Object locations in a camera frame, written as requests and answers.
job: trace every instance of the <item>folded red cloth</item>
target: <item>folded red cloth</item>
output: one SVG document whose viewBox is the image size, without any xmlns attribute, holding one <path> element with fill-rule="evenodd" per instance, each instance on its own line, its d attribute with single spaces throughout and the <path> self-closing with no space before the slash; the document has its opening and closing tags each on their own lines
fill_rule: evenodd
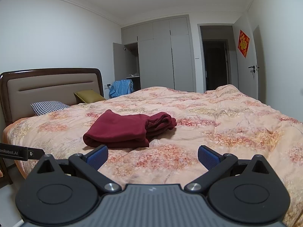
<svg viewBox="0 0 303 227">
<path fill-rule="evenodd" d="M 153 116 L 145 114 L 119 115 L 106 110 L 83 135 L 87 146 L 108 148 L 149 147 L 149 141 L 158 134 L 171 130 L 176 119 L 165 112 Z"/>
</svg>

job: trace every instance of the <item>blue jacket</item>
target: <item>blue jacket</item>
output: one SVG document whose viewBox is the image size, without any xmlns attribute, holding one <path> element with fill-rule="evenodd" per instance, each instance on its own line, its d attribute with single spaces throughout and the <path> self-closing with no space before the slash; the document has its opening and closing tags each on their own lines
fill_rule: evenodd
<svg viewBox="0 0 303 227">
<path fill-rule="evenodd" d="M 114 98 L 127 95 L 133 92 L 133 82 L 131 79 L 115 81 L 109 89 L 109 97 Z"/>
</svg>

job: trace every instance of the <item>pillow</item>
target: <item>pillow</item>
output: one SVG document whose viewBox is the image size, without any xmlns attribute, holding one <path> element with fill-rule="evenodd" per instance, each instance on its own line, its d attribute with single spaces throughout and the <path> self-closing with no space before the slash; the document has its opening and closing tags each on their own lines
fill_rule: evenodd
<svg viewBox="0 0 303 227">
<path fill-rule="evenodd" d="M 94 102 L 98 102 L 98 101 L 106 101 L 106 99 L 103 96 L 94 92 L 92 89 L 74 92 L 74 95 L 76 97 L 78 97 L 84 103 L 94 103 Z"/>
<path fill-rule="evenodd" d="M 35 102 L 31 104 L 31 108 L 37 116 L 68 107 L 68 105 L 58 101 Z"/>
</svg>

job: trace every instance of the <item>floral comforter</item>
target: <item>floral comforter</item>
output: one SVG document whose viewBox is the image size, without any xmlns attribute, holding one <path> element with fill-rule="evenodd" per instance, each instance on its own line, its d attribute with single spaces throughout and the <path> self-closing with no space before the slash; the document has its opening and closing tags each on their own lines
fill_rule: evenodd
<svg viewBox="0 0 303 227">
<path fill-rule="evenodd" d="M 111 149 L 99 169 L 124 186 L 126 183 L 180 183 L 182 187 L 205 173 L 197 159 L 204 144 L 218 153 L 241 159 L 264 155 L 291 196 L 284 219 L 287 226 L 303 226 L 303 124 L 270 106 L 245 96 L 232 85 L 205 94 L 152 87 L 93 104 L 79 104 L 22 120 L 8 133 L 8 142 L 42 148 L 57 159 L 88 153 L 82 136 L 106 110 L 153 115 L 167 112 L 178 125 L 150 142 L 149 148 Z M 22 162 L 28 174 L 35 161 Z"/>
</svg>

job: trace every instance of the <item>bed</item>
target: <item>bed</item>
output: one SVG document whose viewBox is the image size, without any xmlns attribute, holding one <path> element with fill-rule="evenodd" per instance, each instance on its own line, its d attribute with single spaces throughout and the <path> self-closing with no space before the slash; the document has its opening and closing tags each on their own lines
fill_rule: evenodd
<svg viewBox="0 0 303 227">
<path fill-rule="evenodd" d="M 64 159 L 93 149 L 84 144 L 82 136 L 108 109 L 121 115 L 167 112 L 177 120 L 173 130 L 157 136 L 149 148 L 110 149 L 99 172 L 121 186 L 180 183 L 184 187 L 207 171 L 197 159 L 202 144 L 241 159 L 262 154 L 291 197 L 284 223 L 303 226 L 303 124 L 298 120 L 242 94 L 233 85 L 205 94 L 151 87 L 107 101 L 77 104 L 73 92 L 85 89 L 95 89 L 103 95 L 99 70 L 59 68 L 4 73 L 0 81 L 8 126 L 4 140 L 42 148 L 57 159 Z M 34 117 L 29 105 L 42 100 L 61 101 L 71 107 Z M 16 162 L 24 177 L 35 163 Z"/>
</svg>

